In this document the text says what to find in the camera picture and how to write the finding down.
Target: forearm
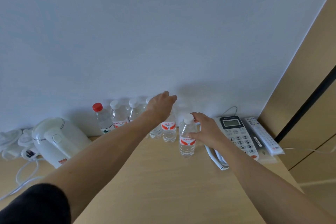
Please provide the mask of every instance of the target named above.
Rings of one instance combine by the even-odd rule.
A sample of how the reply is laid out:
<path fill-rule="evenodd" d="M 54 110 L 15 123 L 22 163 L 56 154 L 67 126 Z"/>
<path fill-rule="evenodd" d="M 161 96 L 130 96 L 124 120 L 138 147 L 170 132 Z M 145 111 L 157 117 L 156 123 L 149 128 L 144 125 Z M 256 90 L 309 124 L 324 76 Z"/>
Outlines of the forearm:
<path fill-rule="evenodd" d="M 267 223 L 335 223 L 335 219 L 312 203 L 284 179 L 223 138 L 219 152 Z"/>
<path fill-rule="evenodd" d="M 74 221 L 117 174 L 156 123 L 144 112 L 135 121 L 99 137 L 41 182 L 54 184 L 65 192 Z"/>

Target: left hand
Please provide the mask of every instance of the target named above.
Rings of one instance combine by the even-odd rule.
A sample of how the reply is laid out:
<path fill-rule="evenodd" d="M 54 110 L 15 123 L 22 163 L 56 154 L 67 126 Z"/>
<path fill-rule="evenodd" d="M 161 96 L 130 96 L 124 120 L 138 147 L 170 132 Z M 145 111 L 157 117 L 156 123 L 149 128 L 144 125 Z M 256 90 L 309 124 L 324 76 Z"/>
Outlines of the left hand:
<path fill-rule="evenodd" d="M 149 101 L 146 112 L 150 112 L 158 123 L 164 122 L 169 117 L 176 100 L 176 95 L 170 96 L 169 92 L 165 91 Z"/>

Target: telephone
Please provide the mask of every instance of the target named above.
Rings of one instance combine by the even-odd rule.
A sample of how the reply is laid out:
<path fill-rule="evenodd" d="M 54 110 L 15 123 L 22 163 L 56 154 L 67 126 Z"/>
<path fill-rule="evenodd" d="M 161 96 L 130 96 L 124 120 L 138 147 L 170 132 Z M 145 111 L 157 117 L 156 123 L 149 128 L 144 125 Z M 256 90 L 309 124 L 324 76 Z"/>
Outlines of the telephone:
<path fill-rule="evenodd" d="M 248 130 L 240 120 L 238 116 L 224 116 L 224 117 L 215 117 L 213 118 L 223 132 L 223 134 L 238 148 L 240 148 L 244 153 L 254 158 L 255 160 L 259 159 L 259 154 L 254 145 Z M 215 164 L 221 169 L 226 170 L 229 168 L 229 165 L 221 154 L 215 151 L 217 158 L 213 155 L 212 150 L 205 145 L 205 148 L 210 156 L 210 158 L 215 162 Z"/>

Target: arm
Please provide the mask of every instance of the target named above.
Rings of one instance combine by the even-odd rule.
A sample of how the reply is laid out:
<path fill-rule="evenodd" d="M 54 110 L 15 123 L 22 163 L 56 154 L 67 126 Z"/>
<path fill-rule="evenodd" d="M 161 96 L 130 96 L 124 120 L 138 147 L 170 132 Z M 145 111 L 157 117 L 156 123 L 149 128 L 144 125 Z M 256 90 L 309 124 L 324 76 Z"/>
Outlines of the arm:
<path fill-rule="evenodd" d="M 41 180 L 56 185 L 66 194 L 72 222 L 118 173 L 142 139 L 168 118 L 176 99 L 167 91 L 157 95 L 139 118 L 99 137 Z"/>
<path fill-rule="evenodd" d="M 233 145 L 213 119 L 202 113 L 192 115 L 202 131 L 188 137 L 220 152 L 266 223 L 336 223 L 305 194 Z"/>

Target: white remote control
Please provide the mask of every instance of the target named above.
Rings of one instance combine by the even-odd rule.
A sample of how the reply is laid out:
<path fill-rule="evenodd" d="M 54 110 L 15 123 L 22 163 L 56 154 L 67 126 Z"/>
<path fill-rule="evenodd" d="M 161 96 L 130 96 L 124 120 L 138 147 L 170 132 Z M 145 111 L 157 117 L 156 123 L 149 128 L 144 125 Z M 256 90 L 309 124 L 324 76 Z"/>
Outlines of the white remote control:
<path fill-rule="evenodd" d="M 263 126 L 254 117 L 245 118 L 245 120 L 250 125 L 254 133 L 259 136 L 271 156 L 285 154 L 278 143 L 270 136 L 269 133 L 267 133 Z"/>

